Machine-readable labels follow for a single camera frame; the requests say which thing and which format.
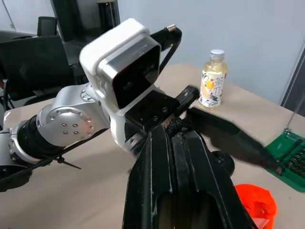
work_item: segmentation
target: red plastic object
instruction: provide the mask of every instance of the red plastic object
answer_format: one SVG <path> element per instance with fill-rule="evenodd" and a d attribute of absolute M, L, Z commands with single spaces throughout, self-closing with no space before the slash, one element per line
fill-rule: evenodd
<path fill-rule="evenodd" d="M 264 226 L 264 229 L 272 229 L 276 214 L 276 203 L 270 192 L 250 184 L 236 185 L 235 188 L 242 204 L 252 219 L 268 219 L 269 222 Z"/>

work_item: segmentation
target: white bottle cap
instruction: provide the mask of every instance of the white bottle cap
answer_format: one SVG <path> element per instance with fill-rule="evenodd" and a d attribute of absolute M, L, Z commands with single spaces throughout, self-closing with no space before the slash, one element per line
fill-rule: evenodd
<path fill-rule="evenodd" d="M 211 51 L 210 58 L 212 60 L 221 61 L 224 59 L 224 50 L 221 49 L 213 49 Z"/>

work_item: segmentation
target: beige tabletop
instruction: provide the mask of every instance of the beige tabletop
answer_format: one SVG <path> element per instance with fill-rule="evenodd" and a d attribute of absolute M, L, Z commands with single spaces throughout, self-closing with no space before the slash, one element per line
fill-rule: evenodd
<path fill-rule="evenodd" d="M 156 84 L 168 95 L 176 96 L 189 84 L 199 87 L 200 81 L 200 69 L 178 64 L 165 68 Z M 51 102 L 8 111 L 4 128 L 32 117 Z M 222 102 L 220 107 L 205 111 L 235 123 L 263 145 L 280 135 L 292 115 L 291 111 L 228 82 Z M 297 115 L 296 119 L 295 132 L 305 136 L 304 118 Z M 82 170 L 52 163 L 36 169 L 26 185 L 0 193 L 0 229 L 122 227 L 127 170 L 134 158 L 115 144 L 110 131 L 70 151 L 66 158 Z M 304 194 L 264 169 L 239 161 L 235 162 L 232 180 L 234 184 L 250 183 L 270 190 L 278 206 L 275 229 L 303 228 Z"/>

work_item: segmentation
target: screw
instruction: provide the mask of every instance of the screw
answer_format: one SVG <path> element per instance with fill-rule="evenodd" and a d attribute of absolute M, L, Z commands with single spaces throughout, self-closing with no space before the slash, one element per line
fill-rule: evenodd
<path fill-rule="evenodd" d="M 152 118 L 155 122 L 158 122 L 159 121 L 159 117 L 158 116 L 154 116 L 153 118 Z"/>
<path fill-rule="evenodd" d="M 162 108 L 162 111 L 163 111 L 164 113 L 167 113 L 167 112 L 168 112 L 168 108 L 167 108 L 167 107 L 164 107 L 164 108 Z"/>

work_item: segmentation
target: bottle label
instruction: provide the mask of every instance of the bottle label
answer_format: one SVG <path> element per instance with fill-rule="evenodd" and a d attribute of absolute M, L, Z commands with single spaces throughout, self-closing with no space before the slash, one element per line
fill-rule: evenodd
<path fill-rule="evenodd" d="M 200 99 L 202 105 L 206 107 L 216 107 L 220 105 L 220 96 L 223 93 L 225 74 L 209 74 L 202 71 Z"/>

